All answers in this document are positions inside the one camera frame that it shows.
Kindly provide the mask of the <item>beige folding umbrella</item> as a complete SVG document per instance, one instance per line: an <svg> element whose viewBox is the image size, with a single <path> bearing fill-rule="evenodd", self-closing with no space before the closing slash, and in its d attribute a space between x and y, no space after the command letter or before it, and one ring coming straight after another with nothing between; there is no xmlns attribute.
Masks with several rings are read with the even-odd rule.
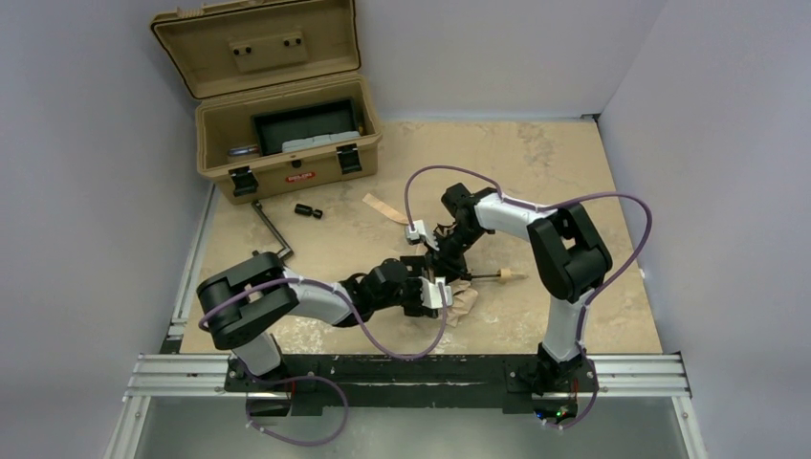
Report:
<svg viewBox="0 0 811 459"><path fill-rule="evenodd" d="M402 212L383 202L371 193L367 193L362 198L362 201L378 211L388 220L391 220L401 226L408 226L408 220ZM473 308L477 298L479 297L479 292L472 286L474 282L495 282L499 284L506 284L527 278L528 275L526 273L517 272L509 268L501 268L495 273L472 274L470 277L451 281L449 285L453 295L453 303L449 308L448 325L451 327L456 327L459 318L467 315Z"/></svg>

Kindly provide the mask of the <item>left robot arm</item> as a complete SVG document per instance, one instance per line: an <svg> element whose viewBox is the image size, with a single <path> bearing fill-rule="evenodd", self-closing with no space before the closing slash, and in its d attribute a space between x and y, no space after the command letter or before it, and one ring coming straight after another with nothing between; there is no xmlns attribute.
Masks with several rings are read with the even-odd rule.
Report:
<svg viewBox="0 0 811 459"><path fill-rule="evenodd" d="M204 280L196 294L204 313L198 326L215 348L232 352L249 374L266 381L284 376L280 347L268 331L285 316L364 328L387 308L400 307L410 317L446 318L452 304L444 278L421 276L400 259L329 283L295 273L272 252Z"/></svg>

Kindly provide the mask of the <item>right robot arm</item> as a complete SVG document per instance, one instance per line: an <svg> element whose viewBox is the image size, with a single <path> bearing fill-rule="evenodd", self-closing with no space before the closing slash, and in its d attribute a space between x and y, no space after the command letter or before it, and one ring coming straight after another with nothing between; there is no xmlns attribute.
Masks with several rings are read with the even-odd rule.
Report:
<svg viewBox="0 0 811 459"><path fill-rule="evenodd" d="M452 223L432 232L418 229L410 238L427 246L432 269L446 279L468 276L465 253L486 233L503 232L530 244L539 278L550 295L534 383L550 390L569 382L584 364L587 299L613 266L585 208L580 204L544 208L493 187L471 192L462 184L449 187L441 202Z"/></svg>

